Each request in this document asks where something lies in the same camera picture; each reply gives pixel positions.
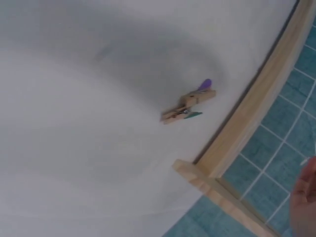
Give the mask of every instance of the blue tile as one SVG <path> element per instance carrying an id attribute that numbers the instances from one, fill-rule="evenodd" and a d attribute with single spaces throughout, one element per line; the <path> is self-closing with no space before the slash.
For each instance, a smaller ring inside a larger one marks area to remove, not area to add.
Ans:
<path id="1" fill-rule="evenodd" d="M 282 234 L 290 229 L 289 215 L 289 201 L 287 201 L 268 224 L 278 233 Z"/>
<path id="2" fill-rule="evenodd" d="M 311 96 L 305 106 L 305 110 L 316 117 L 316 88 L 311 93 Z"/>
<path id="3" fill-rule="evenodd" d="M 256 237 L 225 212 L 213 221 L 212 232 L 209 235 L 212 237 Z"/>
<path id="4" fill-rule="evenodd" d="M 301 155 L 284 144 L 268 166 L 266 173 L 290 192 L 301 171 L 300 164 L 303 160 Z"/>
<path id="5" fill-rule="evenodd" d="M 316 28 L 315 27 L 312 27 L 305 44 L 312 48 L 316 48 Z"/>
<path id="6" fill-rule="evenodd" d="M 280 144 L 277 137 L 260 126 L 241 153 L 259 168 L 264 168 Z"/>
<path id="7" fill-rule="evenodd" d="M 209 237 L 189 216 L 184 215 L 163 237 Z"/>
<path id="8" fill-rule="evenodd" d="M 282 237 L 294 237 L 292 229 L 287 229 L 283 234 Z"/>
<path id="9" fill-rule="evenodd" d="M 267 176 L 262 175 L 246 195 L 248 201 L 264 218 L 268 219 L 287 197 L 281 189 Z"/>
<path id="10" fill-rule="evenodd" d="M 295 67 L 306 73 L 307 75 L 310 75 L 311 77 L 316 77 L 316 51 L 304 47 L 299 59 L 296 62 Z"/>
<path id="11" fill-rule="evenodd" d="M 256 167 L 238 156 L 223 177 L 242 195 L 259 173 Z"/>
<path id="12" fill-rule="evenodd" d="M 299 109 L 281 97 L 277 97 L 261 124 L 276 135 L 284 138 L 295 119 Z"/>
<path id="13" fill-rule="evenodd" d="M 303 112 L 287 141 L 306 157 L 313 156 L 315 154 L 316 120 Z"/>
<path id="14" fill-rule="evenodd" d="M 219 206 L 211 202 L 206 196 L 202 196 L 186 215 L 198 223 L 206 233 L 209 233 L 211 232 L 212 221 L 222 212 Z"/>
<path id="15" fill-rule="evenodd" d="M 197 230 L 199 233 L 196 233 L 194 237 L 204 236 L 204 234 L 210 237 L 255 237 L 248 229 L 205 196 L 202 196 L 193 205 L 185 217 L 185 220 L 181 219 L 164 237 L 191 237 L 191 230 L 187 230 L 184 225 L 193 225 L 194 231 L 199 226 Z"/>
<path id="16" fill-rule="evenodd" d="M 313 83 L 313 79 L 293 70 L 282 88 L 280 95 L 292 101 L 299 107 L 302 107 L 309 92 L 311 91 Z"/>

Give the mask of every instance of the hand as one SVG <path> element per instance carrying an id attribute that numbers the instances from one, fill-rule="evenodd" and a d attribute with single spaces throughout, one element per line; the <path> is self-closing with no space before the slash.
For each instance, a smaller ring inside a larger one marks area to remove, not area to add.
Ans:
<path id="1" fill-rule="evenodd" d="M 316 237 L 316 157 L 303 168 L 291 193 L 290 221 L 296 237 Z"/>

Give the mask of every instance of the tile grout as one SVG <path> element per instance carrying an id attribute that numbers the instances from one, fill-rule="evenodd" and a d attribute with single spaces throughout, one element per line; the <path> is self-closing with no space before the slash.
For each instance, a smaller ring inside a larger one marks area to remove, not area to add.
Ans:
<path id="1" fill-rule="evenodd" d="M 255 168 L 257 168 L 259 171 L 262 171 L 261 168 L 259 168 L 257 165 L 255 165 L 251 160 L 249 160 L 246 156 L 240 154 L 241 157 L 243 157 L 246 161 L 248 161 L 251 165 L 253 165 Z M 283 187 L 277 180 L 272 178 L 269 174 L 264 172 L 264 175 L 266 175 L 269 179 L 271 179 L 276 185 L 278 185 L 281 189 L 283 189 L 288 194 L 290 193 L 285 187 Z"/>
<path id="2" fill-rule="evenodd" d="M 299 150 L 297 150 L 295 147 L 293 147 L 291 144 L 289 144 L 287 141 L 285 141 L 283 138 L 280 138 L 278 135 L 276 135 L 274 132 L 272 132 L 270 129 L 268 129 L 267 127 L 265 127 L 264 125 L 260 124 L 260 126 L 262 126 L 265 130 L 267 130 L 268 132 L 270 132 L 272 135 L 274 135 L 275 137 L 277 137 L 278 139 L 280 139 L 281 141 L 283 141 L 286 145 L 289 146 L 289 148 L 291 148 L 293 151 L 297 152 L 303 159 L 306 159 L 307 157 L 305 155 L 303 155 Z"/>
<path id="3" fill-rule="evenodd" d="M 301 70 L 299 70 L 299 69 L 297 69 L 297 68 L 295 68 L 295 67 L 293 68 L 293 70 L 298 71 L 299 73 L 301 73 L 301 74 L 307 76 L 308 78 L 310 78 L 310 79 L 312 79 L 312 80 L 315 80 L 315 78 L 313 78 L 312 76 L 308 75 L 307 73 L 304 73 L 303 71 L 301 71 Z"/>
<path id="4" fill-rule="evenodd" d="M 277 148 L 277 150 L 274 152 L 274 154 L 272 155 L 272 157 L 270 158 L 270 160 L 268 161 L 268 163 L 265 165 L 265 167 L 262 169 L 262 171 L 260 172 L 260 174 L 258 175 L 257 178 L 255 178 L 255 180 L 251 183 L 251 185 L 248 187 L 248 189 L 243 193 L 243 195 L 240 197 L 239 200 L 243 200 L 245 198 L 245 196 L 248 194 L 248 192 L 252 189 L 252 187 L 256 184 L 256 182 L 260 179 L 260 177 L 263 175 L 263 173 L 266 171 L 266 169 L 268 168 L 268 166 L 271 164 L 271 162 L 273 161 L 273 159 L 275 158 L 275 156 L 277 156 L 278 152 L 280 151 L 281 147 L 283 146 L 283 144 L 285 143 L 285 141 L 287 140 L 287 137 L 290 135 L 290 133 L 292 132 L 292 130 L 294 129 L 298 119 L 300 118 L 308 100 L 310 99 L 311 95 L 312 95 L 312 92 L 314 90 L 316 86 L 316 80 L 314 80 L 314 83 L 313 83 L 313 86 L 312 86 L 312 89 L 311 91 L 309 92 L 302 108 L 300 108 L 300 112 L 299 114 L 297 115 L 294 123 L 292 124 L 292 126 L 290 127 L 289 131 L 287 132 L 284 140 L 281 142 L 281 144 L 279 145 L 279 147 Z"/>
<path id="5" fill-rule="evenodd" d="M 311 50 L 313 50 L 313 51 L 316 51 L 316 49 L 315 48 L 313 48 L 313 47 L 310 47 L 309 45 L 307 45 L 307 44 L 305 44 L 304 45 L 305 47 L 307 47 L 307 48 L 310 48 Z"/>
<path id="6" fill-rule="evenodd" d="M 285 98 L 283 95 L 278 95 L 279 97 L 281 97 L 282 99 L 286 100 L 288 103 L 290 103 L 291 105 L 295 106 L 298 109 L 301 109 L 302 107 L 299 107 L 297 104 L 295 104 L 294 102 L 290 101 L 289 99 Z M 303 112 L 306 113 L 308 116 L 312 117 L 313 119 L 316 120 L 316 117 L 314 115 L 312 115 L 310 112 L 307 112 L 305 109 L 303 109 Z"/>
<path id="7" fill-rule="evenodd" d="M 277 214 L 277 212 L 284 206 L 284 204 L 287 202 L 287 200 L 290 198 L 290 193 L 287 195 L 287 197 L 281 202 L 280 206 L 272 213 L 272 215 L 267 219 L 265 222 L 265 225 L 268 224 L 272 218 Z"/>

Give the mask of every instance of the finger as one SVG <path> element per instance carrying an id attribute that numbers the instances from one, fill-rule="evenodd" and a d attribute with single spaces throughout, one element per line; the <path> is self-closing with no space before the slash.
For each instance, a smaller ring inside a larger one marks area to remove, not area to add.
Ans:
<path id="1" fill-rule="evenodd" d="M 302 169 L 301 174 L 294 185 L 291 193 L 290 205 L 295 207 L 297 205 L 307 202 L 307 193 L 309 191 L 310 182 L 316 171 L 316 157 L 312 157 L 307 165 Z"/>
<path id="2" fill-rule="evenodd" d="M 314 171 L 313 176 L 310 180 L 309 189 L 307 191 L 307 202 L 316 201 L 316 173 Z"/>

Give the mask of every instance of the wooden stick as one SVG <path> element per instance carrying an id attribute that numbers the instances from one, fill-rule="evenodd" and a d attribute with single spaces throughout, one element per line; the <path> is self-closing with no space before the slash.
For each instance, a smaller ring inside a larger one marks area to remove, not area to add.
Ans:
<path id="1" fill-rule="evenodd" d="M 279 94 L 311 29 L 316 0 L 300 0 L 273 53 L 235 113 L 198 161 L 207 176 L 220 177 L 245 146 Z"/>

